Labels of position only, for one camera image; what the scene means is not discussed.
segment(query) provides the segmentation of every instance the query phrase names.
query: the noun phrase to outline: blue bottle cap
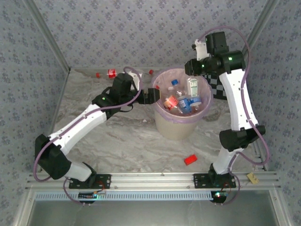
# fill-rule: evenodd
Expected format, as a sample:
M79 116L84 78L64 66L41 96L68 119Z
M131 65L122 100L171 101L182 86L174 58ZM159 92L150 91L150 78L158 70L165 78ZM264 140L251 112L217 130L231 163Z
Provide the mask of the blue bottle cap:
M175 85L178 84L178 83L179 83L179 82L178 82L177 79L171 81L171 84L172 84L173 86L175 86Z

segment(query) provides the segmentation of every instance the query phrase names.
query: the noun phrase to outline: checkered pattern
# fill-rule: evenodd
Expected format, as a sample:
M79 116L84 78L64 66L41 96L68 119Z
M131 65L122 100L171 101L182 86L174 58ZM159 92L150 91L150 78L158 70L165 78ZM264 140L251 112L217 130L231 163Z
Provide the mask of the checkered pattern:
M212 87L213 97L216 99L227 100L226 92L222 82L216 74L207 74L204 76Z

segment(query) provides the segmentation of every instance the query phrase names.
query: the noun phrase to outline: wallpaper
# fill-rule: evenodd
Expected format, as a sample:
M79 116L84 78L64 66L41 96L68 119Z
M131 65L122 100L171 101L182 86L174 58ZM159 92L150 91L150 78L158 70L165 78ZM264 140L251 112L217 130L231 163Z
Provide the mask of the wallpaper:
M296 225L301 225L301 2L276 8L253 50L248 80L254 112L266 125L272 156Z
M22 1L0 1L0 226L9 226L65 74Z
M248 36L266 0L35 0L71 67L168 66L195 57L203 32ZM231 49L242 49L227 31Z

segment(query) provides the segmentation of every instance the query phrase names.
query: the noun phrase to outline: metal grate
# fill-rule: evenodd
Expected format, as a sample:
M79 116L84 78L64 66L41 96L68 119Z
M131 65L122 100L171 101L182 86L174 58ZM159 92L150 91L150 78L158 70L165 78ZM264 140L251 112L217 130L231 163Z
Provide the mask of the metal grate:
M78 193L69 194L78 200ZM210 191L193 192L107 192L99 194L97 199L81 199L85 201L168 201L168 200L212 200ZM64 192L37 192L36 201L68 201Z

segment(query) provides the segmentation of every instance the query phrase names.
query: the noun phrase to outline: trash bin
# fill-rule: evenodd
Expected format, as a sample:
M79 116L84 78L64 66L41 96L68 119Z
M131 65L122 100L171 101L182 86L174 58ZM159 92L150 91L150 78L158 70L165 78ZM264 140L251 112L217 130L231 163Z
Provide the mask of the trash bin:
M180 85L184 87L186 80L189 78L183 68L169 68L156 73L152 79L152 87L160 88L161 92L171 86L171 81L177 79ZM155 121L159 133L171 140L181 140L187 138L196 128L198 121L203 118L209 111L213 102L211 86L203 76L194 77L198 79L200 87L199 94L202 104L199 106L200 111L191 116L176 116L168 112L163 107L161 100L154 103Z

